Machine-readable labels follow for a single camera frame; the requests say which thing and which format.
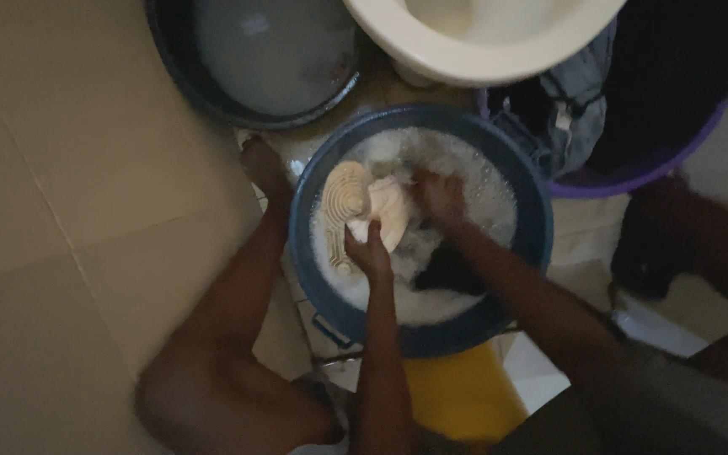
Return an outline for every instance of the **blue plastic basin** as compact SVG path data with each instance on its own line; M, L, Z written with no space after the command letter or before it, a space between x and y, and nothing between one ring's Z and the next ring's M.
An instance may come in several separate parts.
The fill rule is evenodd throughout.
M476 115L432 104L409 104L372 112L342 126L310 160L291 206L290 253L305 294L336 331L361 343L365 313L349 305L324 279L313 253L310 211L321 199L324 181L345 153L387 129L416 126L453 134L480 150L507 179L518 201L513 251L527 263L549 264L552 213L546 186L530 160L500 129ZM511 322L498 298L488 295L468 311L432 326L402 326L406 357L434 357L465 351L500 333Z

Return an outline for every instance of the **grout line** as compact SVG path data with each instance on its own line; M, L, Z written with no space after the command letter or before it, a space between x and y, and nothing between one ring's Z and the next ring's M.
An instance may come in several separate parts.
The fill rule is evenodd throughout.
M131 363L128 361L128 358L126 357L126 353L123 351L122 346L117 342L116 336L111 328L111 326L108 325L106 322L105 315L103 315L103 311L100 308L99 305L97 305L97 302L99 302L99 297L95 293L94 289L91 286L91 281L86 274L86 271L83 269L83 265L80 261L80 257L77 254L77 251L75 249L74 244L72 243L72 240L69 236L69 233L67 233L66 229L63 227L63 223L61 222L61 219L58 217L57 213L55 212L53 205L51 202L49 202L49 198L47 197L47 191L46 188L44 188L44 185L41 184L37 174L35 173L35 168L30 162L29 159L27 159L27 156L24 153L24 148L21 145L20 140L18 139L18 135L15 133L15 129L11 125L11 123L7 120L7 116L5 115L4 108L0 102L0 120L5 125L5 128L7 129L8 134L11 137L11 140L13 141L13 144L15 145L16 150L18 151L19 155L21 156L21 159L24 161L24 165L27 166L27 170L30 172L30 176L32 177L33 183L35 183L35 187L38 189L38 191L41 193L41 197L44 199L44 203L46 207L49 209L49 212L52 214L53 219L55 220L55 224L58 227L58 230L61 231L61 234L64 238L64 241L66 242L67 247L69 248L69 254L72 256L72 260L75 261L75 266L78 268L78 273L80 274L81 279L83 280L83 283L86 285L86 289L89 292L89 295L94 300L94 306L95 310L97 311L97 314L100 315L100 321L103 323L103 325L106 328L106 333L108 334L108 337L111 339L112 343L114 343L114 346L117 349L117 352L120 353L120 357L122 357L122 361L124 366L126 367L128 376L132 380L136 380L137 376L134 373L134 369L131 367Z

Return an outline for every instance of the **person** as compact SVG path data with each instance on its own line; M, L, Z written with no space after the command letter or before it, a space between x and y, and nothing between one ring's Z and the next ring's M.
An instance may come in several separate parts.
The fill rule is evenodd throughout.
M252 354L278 274L294 192L277 153L259 137L244 143L240 159L249 179L268 198L268 208L246 244L143 371L135 394L138 418L152 436L180 453L417 450L390 259L377 221L370 224L367 243L358 243L349 232L345 236L346 251L370 286L359 391L349 414L349 431L344 415L327 401L278 377ZM468 222L459 178L419 169L414 181L408 191L422 213L570 379L570 389L598 429L602 450L728 452L728 433L721 436L709 429L708 420L698 418L709 413L704 405L714 398L719 418L713 419L713 429L728 429L728 411L722 411L728 410L728 385L688 376L683 365L638 354L605 316L493 243ZM710 216L722 210L708 209ZM683 225L692 230L689 220ZM678 227L674 234L685 235ZM702 352L697 367L728 378L728 359L722 367L718 360L725 355L717 349L713 345L707 350L713 354ZM677 391L677 384L687 389ZM683 402L673 399L682 393ZM548 425L564 426L564 421ZM514 434L507 439L517 444L515 449L524 445L524 438ZM512 452L514 447L500 445L498 450Z

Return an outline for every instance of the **white toilet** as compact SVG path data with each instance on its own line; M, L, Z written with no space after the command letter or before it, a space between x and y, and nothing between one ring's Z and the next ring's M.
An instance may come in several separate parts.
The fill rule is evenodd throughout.
M588 44L625 0L345 0L412 85L511 83Z

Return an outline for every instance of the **purple laundry basket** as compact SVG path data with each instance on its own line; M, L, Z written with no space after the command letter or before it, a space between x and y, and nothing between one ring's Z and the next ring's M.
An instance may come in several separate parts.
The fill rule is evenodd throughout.
M554 198L591 199L607 198L617 194L629 193L642 185L647 185L669 171L678 167L694 151L698 150L704 140L712 133L715 126L723 117L727 102L721 103L707 123L701 128L698 135L684 148L663 147L652 150L642 157L626 163L613 172L600 173L589 168L583 168L565 176L557 181L549 182L549 189ZM488 109L488 90L476 90L476 106L482 118L490 117Z

